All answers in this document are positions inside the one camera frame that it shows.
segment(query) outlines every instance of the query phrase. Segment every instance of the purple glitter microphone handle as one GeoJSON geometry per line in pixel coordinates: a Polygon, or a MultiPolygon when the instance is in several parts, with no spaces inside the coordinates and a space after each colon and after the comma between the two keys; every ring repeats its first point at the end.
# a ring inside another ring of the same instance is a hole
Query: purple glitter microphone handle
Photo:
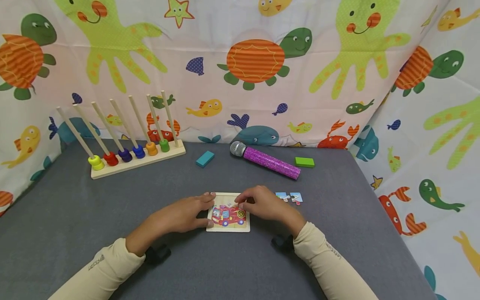
{"type": "Polygon", "coordinates": [[[299,168],[250,147],[243,152],[243,158],[295,180],[300,176],[299,168]]]}

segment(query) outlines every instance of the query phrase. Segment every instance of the beige sleeve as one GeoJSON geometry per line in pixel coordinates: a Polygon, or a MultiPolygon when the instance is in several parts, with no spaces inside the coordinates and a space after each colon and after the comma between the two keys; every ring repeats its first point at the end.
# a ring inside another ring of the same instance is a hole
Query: beige sleeve
{"type": "Polygon", "coordinates": [[[378,300],[357,271],[314,224],[305,224],[293,246],[295,254],[312,269],[329,300],[378,300]]]}
{"type": "Polygon", "coordinates": [[[49,300],[107,300],[144,262],[129,253],[125,239],[100,250],[93,260],[60,287],[49,300]]]}

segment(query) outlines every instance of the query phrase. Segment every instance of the silver microphone head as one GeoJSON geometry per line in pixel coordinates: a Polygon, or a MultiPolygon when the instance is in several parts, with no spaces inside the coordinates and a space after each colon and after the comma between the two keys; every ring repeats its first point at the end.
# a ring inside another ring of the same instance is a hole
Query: silver microphone head
{"type": "Polygon", "coordinates": [[[244,143],[235,141],[230,145],[230,153],[235,156],[242,157],[246,148],[247,146],[244,143]]]}

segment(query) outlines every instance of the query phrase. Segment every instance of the toy microphone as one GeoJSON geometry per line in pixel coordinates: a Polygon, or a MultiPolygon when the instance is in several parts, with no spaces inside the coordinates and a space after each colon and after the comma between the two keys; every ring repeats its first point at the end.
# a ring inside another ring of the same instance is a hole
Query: toy microphone
{"type": "Polygon", "coordinates": [[[270,170],[276,171],[295,180],[297,180],[300,175],[299,168],[287,164],[280,159],[276,159],[275,157],[271,157],[270,155],[262,153],[258,150],[249,148],[244,143],[239,141],[233,142],[230,145],[230,153],[235,156],[243,157],[246,160],[254,162],[255,164],[264,166],[270,170]]]}

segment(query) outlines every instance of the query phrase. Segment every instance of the green wooden block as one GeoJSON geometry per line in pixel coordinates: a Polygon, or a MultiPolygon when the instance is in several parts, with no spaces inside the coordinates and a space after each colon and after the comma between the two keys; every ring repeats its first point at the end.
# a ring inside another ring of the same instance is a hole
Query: green wooden block
{"type": "Polygon", "coordinates": [[[315,166],[315,162],[313,161],[313,158],[296,157],[295,165],[297,167],[313,168],[315,166]]]}

